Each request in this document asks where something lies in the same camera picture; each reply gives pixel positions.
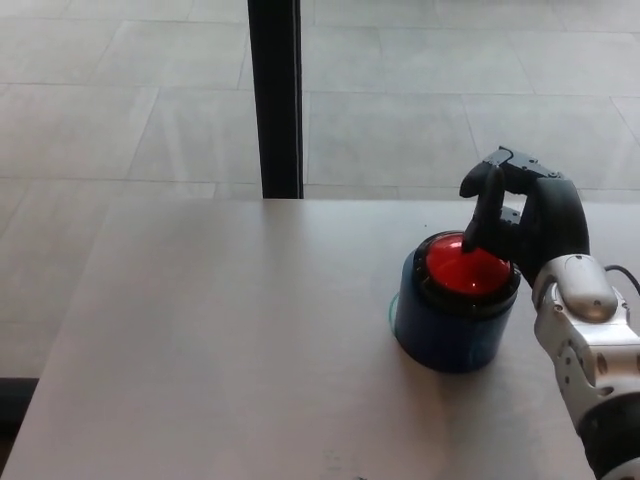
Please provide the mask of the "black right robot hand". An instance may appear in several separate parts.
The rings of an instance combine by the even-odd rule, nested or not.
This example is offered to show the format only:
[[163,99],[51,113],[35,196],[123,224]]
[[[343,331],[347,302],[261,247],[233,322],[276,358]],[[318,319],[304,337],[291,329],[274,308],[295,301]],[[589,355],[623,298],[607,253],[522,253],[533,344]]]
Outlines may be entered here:
[[499,147],[467,173],[459,194],[477,199],[463,251],[480,248],[515,264],[529,285],[551,260],[590,253],[574,183],[530,155]]

